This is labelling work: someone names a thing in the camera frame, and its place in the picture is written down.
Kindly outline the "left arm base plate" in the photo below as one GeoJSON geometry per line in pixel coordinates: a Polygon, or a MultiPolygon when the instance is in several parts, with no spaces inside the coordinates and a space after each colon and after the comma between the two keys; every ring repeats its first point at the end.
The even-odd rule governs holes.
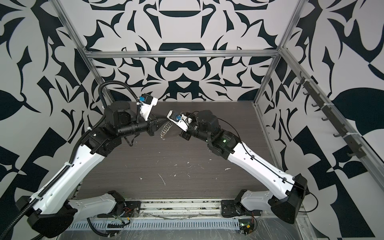
{"type": "Polygon", "coordinates": [[[117,208],[117,215],[122,218],[135,218],[141,212],[141,201],[125,201],[124,204],[119,205],[117,208]]]}

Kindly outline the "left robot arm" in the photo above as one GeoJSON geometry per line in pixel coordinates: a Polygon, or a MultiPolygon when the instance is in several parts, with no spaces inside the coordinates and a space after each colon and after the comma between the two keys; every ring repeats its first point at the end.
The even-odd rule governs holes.
{"type": "Polygon", "coordinates": [[[69,200],[87,174],[107,157],[127,136],[155,132],[167,121],[152,114],[152,104],[137,103],[138,113],[129,102],[117,101],[105,107],[102,118],[87,130],[75,144],[69,161],[30,197],[17,201],[21,216],[27,216],[30,227],[41,236],[53,238],[71,224],[96,215],[123,214],[125,199],[117,191],[83,200],[69,200]]]}

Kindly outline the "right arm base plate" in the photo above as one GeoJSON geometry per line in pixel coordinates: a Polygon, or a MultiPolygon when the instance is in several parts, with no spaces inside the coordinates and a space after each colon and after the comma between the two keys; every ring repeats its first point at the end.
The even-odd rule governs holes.
{"type": "Polygon", "coordinates": [[[254,213],[247,210],[239,201],[221,200],[221,215],[224,218],[252,216],[254,213]]]}

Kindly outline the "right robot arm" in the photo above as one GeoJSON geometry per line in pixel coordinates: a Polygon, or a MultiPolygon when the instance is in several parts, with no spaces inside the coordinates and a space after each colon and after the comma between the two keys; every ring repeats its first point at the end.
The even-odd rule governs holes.
{"type": "Polygon", "coordinates": [[[170,114],[169,119],[182,129],[182,138],[189,140],[194,137],[206,142],[212,153],[256,178],[272,194],[265,202],[275,216],[288,224],[295,222],[309,192],[305,177],[301,174],[294,177],[274,167],[253,152],[237,132],[222,129],[220,119],[209,110],[170,114]]]}

